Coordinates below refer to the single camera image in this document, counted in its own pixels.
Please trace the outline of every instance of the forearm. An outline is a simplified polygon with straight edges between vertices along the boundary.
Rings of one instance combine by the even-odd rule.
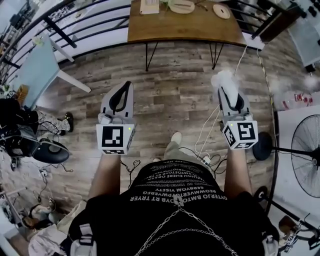
[[[100,195],[119,194],[120,156],[103,154],[91,184],[89,199]]]
[[[246,152],[244,149],[229,149],[226,161],[224,193],[229,199],[232,199],[241,192],[252,194]]]

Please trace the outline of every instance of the wooden table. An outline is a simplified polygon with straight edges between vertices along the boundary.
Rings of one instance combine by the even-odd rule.
[[[146,71],[148,71],[159,41],[197,40],[209,42],[213,70],[224,44],[242,47],[247,45],[231,10],[229,10],[229,19],[219,18],[213,11],[213,5],[217,4],[215,2],[202,2],[201,4],[206,6],[208,11],[196,5],[194,11],[190,14],[175,13],[169,8],[167,9],[163,3],[160,3],[159,14],[145,15],[140,14],[140,3],[141,0],[134,0],[131,3],[128,43],[145,43]],[[156,42],[149,63],[148,42]],[[215,43],[214,58],[211,42]],[[217,43],[222,43],[222,45],[216,58]]]

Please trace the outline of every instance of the chain necklace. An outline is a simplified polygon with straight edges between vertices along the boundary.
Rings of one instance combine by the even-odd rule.
[[[161,236],[159,236],[158,238],[154,239],[153,241],[151,241],[151,239],[155,236],[155,234],[164,226],[164,224],[166,224],[173,216],[175,216],[178,212],[182,212],[187,214],[188,216],[190,216],[191,218],[196,219],[202,226],[204,226],[205,228],[207,228],[208,231],[203,231],[203,230],[199,230],[199,229],[193,229],[193,228],[184,228],[184,229],[179,229],[179,230],[175,230],[175,231],[171,231],[168,232],[166,234],[163,234]],[[233,249],[231,249],[231,247],[229,245],[227,245],[225,243],[225,241],[223,240],[222,237],[218,236],[217,234],[215,234],[215,232],[213,231],[212,228],[208,227],[207,224],[205,224],[201,219],[199,219],[198,217],[196,217],[194,214],[192,214],[191,212],[186,211],[185,209],[183,209],[180,204],[178,204],[178,210],[176,210],[174,213],[171,214],[170,217],[167,217],[163,223],[161,223],[156,230],[149,236],[149,238],[146,240],[146,242],[143,244],[143,246],[140,248],[140,250],[135,254],[135,256],[139,256],[141,253],[143,253],[147,248],[149,248],[150,246],[152,246],[155,242],[159,241],[162,238],[165,238],[169,235],[172,234],[176,234],[179,232],[185,232],[185,231],[192,231],[192,232],[198,232],[198,233],[203,233],[209,236],[213,236],[215,239],[217,239],[220,243],[222,243],[223,247],[225,249],[227,249],[228,251],[231,252],[232,256],[238,256],[238,254],[236,253],[236,251],[234,251]]]

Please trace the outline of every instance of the light blue table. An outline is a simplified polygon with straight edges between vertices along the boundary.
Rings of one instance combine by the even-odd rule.
[[[53,45],[54,47],[57,45],[50,40],[48,35],[43,38],[43,43],[43,45],[37,45],[28,55],[12,82],[15,91],[21,85],[28,86],[29,91],[22,105],[32,109],[56,77],[60,77],[89,93],[90,87],[60,70],[52,49]]]

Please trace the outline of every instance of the wood plank flooring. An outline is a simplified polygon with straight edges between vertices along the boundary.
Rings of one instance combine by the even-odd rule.
[[[225,45],[215,70],[212,70],[210,48],[201,42],[160,42],[149,72],[145,71],[145,45],[131,44],[101,50],[81,56],[74,63],[61,65],[62,70],[92,88],[86,93],[59,78],[46,90],[38,106],[57,117],[63,117],[67,111],[75,117],[75,129],[60,138],[71,152],[65,163],[65,172],[60,166],[48,167],[50,177],[48,186],[41,194],[44,202],[51,193],[58,205],[69,211],[80,199],[87,197],[99,159],[97,150],[96,124],[100,112],[101,100],[114,85],[123,81],[134,84],[134,117],[138,123],[129,154],[122,158],[131,169],[134,160],[141,165],[133,172],[134,179],[140,168],[154,158],[162,158],[171,135],[180,131],[183,135],[181,147],[194,149],[201,127],[213,109],[218,105],[218,97],[211,85],[211,77],[223,68],[234,70],[244,48]],[[260,53],[269,80],[289,81],[293,88],[300,88],[305,70],[289,34],[283,32],[270,42]],[[264,73],[255,50],[248,49],[238,68],[237,79],[240,89],[248,96],[259,131],[272,133],[272,115],[268,89]],[[213,124],[215,115],[207,123],[197,149],[200,150]],[[211,132],[204,152],[227,153],[227,144],[216,124]],[[7,191],[26,186],[18,200],[23,207],[34,205],[36,197],[44,188],[38,175],[38,166],[45,164],[31,158],[24,158],[18,170],[12,172],[9,158],[4,156],[1,163],[1,182]],[[265,185],[270,188],[274,158],[256,162],[250,150],[247,162],[252,188]],[[223,162],[218,172],[224,171]],[[224,188],[225,175],[217,175],[217,182]],[[121,167],[121,192],[127,190],[129,175]]]

